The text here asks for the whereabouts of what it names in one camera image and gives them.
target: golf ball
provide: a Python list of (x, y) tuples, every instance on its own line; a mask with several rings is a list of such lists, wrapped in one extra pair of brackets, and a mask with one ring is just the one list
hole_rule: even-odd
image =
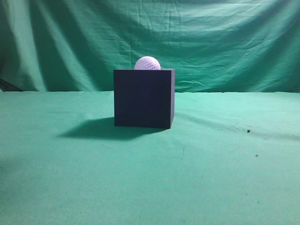
[(144, 56), (141, 57), (135, 64), (135, 69), (138, 70), (158, 70), (161, 69), (159, 62), (151, 57)]

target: black cube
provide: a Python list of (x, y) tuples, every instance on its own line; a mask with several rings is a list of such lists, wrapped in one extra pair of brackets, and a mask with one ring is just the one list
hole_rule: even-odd
[(171, 128), (175, 70), (113, 71), (114, 124), (121, 127)]

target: green backdrop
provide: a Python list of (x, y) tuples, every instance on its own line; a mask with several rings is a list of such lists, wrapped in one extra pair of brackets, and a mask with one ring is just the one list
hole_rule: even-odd
[(113, 90), (150, 55), (177, 92), (300, 91), (299, 0), (2, 0), (0, 24), (23, 90)]

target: box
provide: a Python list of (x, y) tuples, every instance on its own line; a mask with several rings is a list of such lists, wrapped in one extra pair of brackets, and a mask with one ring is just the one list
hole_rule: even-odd
[(175, 70), (113, 71), (114, 124), (121, 127), (171, 128)]

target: dark blue box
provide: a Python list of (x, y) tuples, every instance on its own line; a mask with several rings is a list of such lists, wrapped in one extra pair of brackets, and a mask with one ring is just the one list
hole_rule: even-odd
[(171, 128), (175, 70), (113, 71), (114, 124), (121, 127)]

